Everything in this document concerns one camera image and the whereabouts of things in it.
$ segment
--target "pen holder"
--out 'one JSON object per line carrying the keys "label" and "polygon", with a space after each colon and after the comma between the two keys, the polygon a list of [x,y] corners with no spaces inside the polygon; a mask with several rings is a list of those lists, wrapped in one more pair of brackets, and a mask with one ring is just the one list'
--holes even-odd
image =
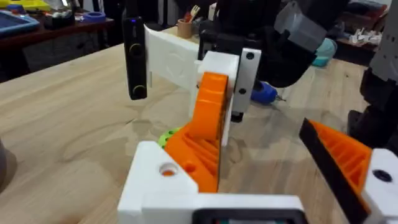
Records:
{"label": "pen holder", "polygon": [[177,36],[181,38],[191,38],[192,36],[192,23],[185,22],[185,19],[179,19],[177,21]]}

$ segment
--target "screw hole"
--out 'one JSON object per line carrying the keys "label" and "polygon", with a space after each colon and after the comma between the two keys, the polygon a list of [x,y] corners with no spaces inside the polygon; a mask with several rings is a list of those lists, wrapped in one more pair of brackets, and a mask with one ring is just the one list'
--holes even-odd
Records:
{"label": "screw hole", "polygon": [[171,177],[171,176],[174,176],[175,174],[177,174],[178,168],[174,164],[167,163],[167,164],[163,164],[160,167],[159,172],[164,177]]}
{"label": "screw hole", "polygon": [[254,58],[254,54],[252,52],[249,52],[246,54],[246,58],[252,60]]}
{"label": "screw hole", "polygon": [[242,89],[239,90],[239,93],[243,95],[243,94],[246,93],[246,90],[244,88],[242,88]]}
{"label": "screw hole", "polygon": [[377,170],[373,170],[372,172],[373,172],[373,175],[377,179],[384,181],[384,182],[392,182],[391,175],[389,173],[387,173],[386,171],[377,169]]}
{"label": "screw hole", "polygon": [[192,164],[191,162],[187,162],[184,165],[184,169],[185,169],[186,172],[192,173],[192,172],[194,172],[197,169],[197,167],[194,164]]}

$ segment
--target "wooden tabletop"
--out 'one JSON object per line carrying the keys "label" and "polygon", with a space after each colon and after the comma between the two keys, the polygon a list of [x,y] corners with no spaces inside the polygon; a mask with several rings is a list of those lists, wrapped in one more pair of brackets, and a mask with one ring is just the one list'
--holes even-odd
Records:
{"label": "wooden tabletop", "polygon": [[16,47],[26,47],[28,45],[54,39],[63,35],[76,34],[79,32],[94,32],[114,25],[113,19],[106,19],[105,22],[75,22],[72,26],[61,29],[48,30],[44,27],[43,17],[35,17],[39,22],[39,28],[25,34],[17,34],[0,39],[0,49],[13,49]]}
{"label": "wooden tabletop", "polygon": [[[251,105],[221,155],[220,192],[298,195],[310,223],[343,223],[299,128],[307,117],[345,131],[348,111],[366,106],[363,71],[332,60],[280,89],[286,102]],[[129,99],[122,45],[2,83],[0,96],[13,175],[0,223],[116,223],[137,143],[188,121],[188,91],[160,77],[147,99]]]}

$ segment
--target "workbench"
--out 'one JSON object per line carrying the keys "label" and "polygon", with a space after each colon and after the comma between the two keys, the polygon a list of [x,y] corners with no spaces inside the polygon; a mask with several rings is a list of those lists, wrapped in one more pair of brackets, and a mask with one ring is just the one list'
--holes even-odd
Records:
{"label": "workbench", "polygon": [[[304,117],[345,131],[363,110],[364,67],[310,67],[286,99],[251,105],[221,153],[220,192],[298,195],[312,224],[345,217],[299,139]],[[187,90],[154,76],[145,100],[127,93],[123,46],[0,84],[0,138],[9,173],[0,223],[117,223],[135,148],[189,121]]]}

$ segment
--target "screw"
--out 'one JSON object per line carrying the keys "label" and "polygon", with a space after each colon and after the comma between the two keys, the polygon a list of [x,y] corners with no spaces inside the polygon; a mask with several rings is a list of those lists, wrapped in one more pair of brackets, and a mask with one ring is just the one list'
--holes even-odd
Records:
{"label": "screw", "polygon": [[246,90],[244,88],[242,88],[242,89],[239,90],[239,93],[243,95],[243,94],[246,93]]}
{"label": "screw", "polygon": [[381,181],[392,182],[392,177],[384,170],[373,170],[373,175]]}
{"label": "screw", "polygon": [[246,54],[246,58],[252,60],[254,58],[254,54],[252,52],[249,52]]}

